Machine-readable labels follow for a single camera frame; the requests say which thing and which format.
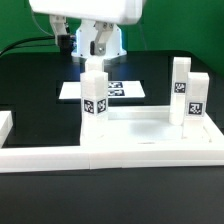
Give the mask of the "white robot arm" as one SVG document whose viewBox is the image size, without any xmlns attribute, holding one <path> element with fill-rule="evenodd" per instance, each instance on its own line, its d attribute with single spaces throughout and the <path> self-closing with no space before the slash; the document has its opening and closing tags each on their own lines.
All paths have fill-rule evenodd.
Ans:
<svg viewBox="0 0 224 224">
<path fill-rule="evenodd" d="M 136 24 L 147 0 L 29 0 L 35 13 L 48 14 L 55 43 L 67 38 L 66 19 L 81 20 L 76 31 L 75 60 L 98 56 L 111 60 L 127 54 L 119 25 Z"/>
</svg>

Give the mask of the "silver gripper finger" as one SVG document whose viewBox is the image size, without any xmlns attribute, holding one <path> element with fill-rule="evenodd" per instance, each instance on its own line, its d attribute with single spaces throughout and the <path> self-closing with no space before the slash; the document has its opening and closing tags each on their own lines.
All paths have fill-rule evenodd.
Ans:
<svg viewBox="0 0 224 224">
<path fill-rule="evenodd" d="M 97 35 L 95 40 L 90 42 L 90 54 L 104 56 L 106 53 L 106 43 L 113 32 L 114 24 L 97 21 L 94 28 L 97 31 Z"/>
<path fill-rule="evenodd" d="M 55 44 L 61 51 L 71 51 L 74 35 L 70 33 L 65 16 L 50 15 L 49 21 L 55 37 Z"/>
</svg>

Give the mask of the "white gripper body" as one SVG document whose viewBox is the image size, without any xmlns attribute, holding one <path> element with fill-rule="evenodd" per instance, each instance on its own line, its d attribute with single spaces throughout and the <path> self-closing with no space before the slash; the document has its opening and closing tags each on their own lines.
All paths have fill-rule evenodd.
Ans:
<svg viewBox="0 0 224 224">
<path fill-rule="evenodd" d="M 136 24 L 145 3 L 146 0 L 29 0 L 36 13 L 119 25 Z"/>
</svg>

